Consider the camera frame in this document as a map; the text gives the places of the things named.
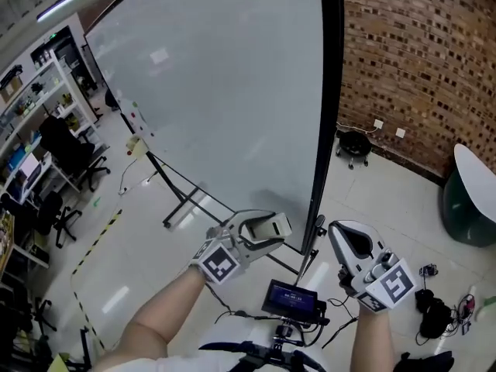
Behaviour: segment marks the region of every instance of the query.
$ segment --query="tiled floor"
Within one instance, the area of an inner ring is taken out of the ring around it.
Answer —
[[[111,112],[102,118],[101,131],[111,146],[106,153],[112,173],[102,177],[94,194],[86,193],[78,202],[83,215],[72,226],[77,242],[68,239],[62,250],[53,248],[50,269],[39,271],[33,280],[36,291],[53,302],[48,318],[56,324],[58,332],[50,336],[50,345],[53,350],[67,351],[73,356],[81,353],[78,330],[85,324],[74,291],[105,347],[112,348],[137,308],[177,275],[205,238],[205,230],[215,225],[196,208],[189,208],[182,214],[184,219],[172,229],[165,229],[162,219],[177,204],[177,199],[159,176],[146,180],[153,173],[146,160],[139,160],[127,170],[122,186],[130,190],[119,196],[121,174],[133,161],[125,153],[129,133],[119,115]],[[183,191],[191,189],[177,175],[169,174]],[[379,156],[370,157],[369,167],[355,170],[349,170],[345,161],[333,157],[321,213],[328,222],[355,219],[371,224],[387,245],[408,260],[414,272],[424,264],[436,264],[439,275],[428,280],[428,288],[448,305],[457,304],[472,285],[480,303],[484,296],[496,295],[496,249],[477,249],[452,241],[439,220],[439,192],[436,185]],[[205,198],[201,203],[220,219],[229,216],[229,211],[213,200]],[[71,281],[71,272],[119,209],[122,209],[119,219],[84,259]],[[339,267],[329,240],[321,239],[318,248],[319,256],[305,281],[325,272],[325,280],[317,288],[319,297],[344,298],[336,277]],[[281,247],[274,255],[295,268],[301,263],[301,257],[287,247]],[[256,263],[257,268],[218,288],[219,296],[232,307],[257,312],[270,279],[287,282],[295,279],[291,272],[267,258]],[[357,312],[356,304],[350,302],[350,307]],[[194,350],[198,337],[222,311],[204,290],[172,342],[170,353],[186,354]],[[344,310],[330,306],[327,316],[331,323],[322,341],[349,319]],[[466,336],[459,332],[455,337],[431,340],[419,347],[415,335],[420,321],[414,298],[391,312],[398,357],[405,351],[423,357],[452,350],[456,359],[453,370],[473,372],[487,370],[496,358],[493,344],[496,327],[474,322]],[[325,349],[332,370],[349,370],[355,328],[352,325],[341,332]],[[101,352],[96,341],[92,344],[93,355]]]

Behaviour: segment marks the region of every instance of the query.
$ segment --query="person's left arm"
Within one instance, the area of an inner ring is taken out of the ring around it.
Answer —
[[[138,310],[117,348],[100,359],[94,371],[139,358],[167,357],[167,344],[184,324],[204,286],[203,273],[195,267],[188,268]]]

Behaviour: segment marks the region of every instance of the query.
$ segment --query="white shirt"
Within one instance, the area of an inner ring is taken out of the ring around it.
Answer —
[[[254,321],[243,317],[229,316],[219,320],[217,324],[210,328],[200,340],[198,347],[208,343],[242,343],[253,342],[270,349],[272,347],[272,337],[275,327],[280,322],[275,321]],[[311,357],[327,371],[322,351],[318,344],[312,347],[296,347],[285,344],[283,351],[292,352],[299,350]],[[244,353],[230,353],[226,351],[198,350],[194,356],[170,356],[158,360],[139,359],[130,361],[110,368],[107,372],[226,372],[238,364]],[[260,371],[281,371],[280,367],[265,365]]]

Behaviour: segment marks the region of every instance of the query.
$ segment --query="whiteboard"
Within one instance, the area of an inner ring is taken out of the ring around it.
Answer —
[[[287,243],[301,250],[319,141],[321,0],[122,0],[86,38],[157,156],[231,209],[286,213]]]

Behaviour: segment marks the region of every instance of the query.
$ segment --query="yellow and black striped tape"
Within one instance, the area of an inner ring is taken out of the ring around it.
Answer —
[[[91,245],[90,249],[88,250],[88,252],[84,255],[83,259],[81,260],[81,262],[79,262],[76,266],[76,268],[74,269],[74,271],[72,272],[71,274],[71,288],[72,288],[72,278],[73,276],[78,272],[78,270],[81,268],[81,266],[84,264],[84,261],[86,260],[86,258],[88,257],[88,255],[93,252],[93,250],[95,249],[96,245],[98,244],[98,242],[100,241],[100,239],[102,239],[103,235],[110,229],[110,226],[112,226],[115,221],[119,218],[119,216],[122,214],[122,209],[118,210],[117,213],[112,217],[112,219],[110,219],[110,221],[107,223],[107,226],[102,230],[102,232],[98,235],[98,238],[95,240],[95,242]],[[84,308],[83,308],[83,305],[81,303],[81,301],[79,300],[78,298],[78,294],[76,293],[76,291],[72,288],[72,291],[74,293],[74,297],[76,298],[77,300],[77,303],[79,304],[79,308],[81,309],[81,312],[83,313],[83,316],[84,316],[84,319],[86,320],[86,322],[88,323],[89,325],[89,328],[91,329],[91,331],[93,332],[93,335],[95,335],[95,338],[98,340],[98,342],[100,343],[100,346],[102,347],[103,350],[105,350],[105,346],[103,345],[103,342],[102,340],[98,337],[98,334],[96,333],[95,331],[95,328],[93,327],[93,325],[90,323],[90,319],[88,317],[88,315],[86,314],[86,312],[84,311]]]

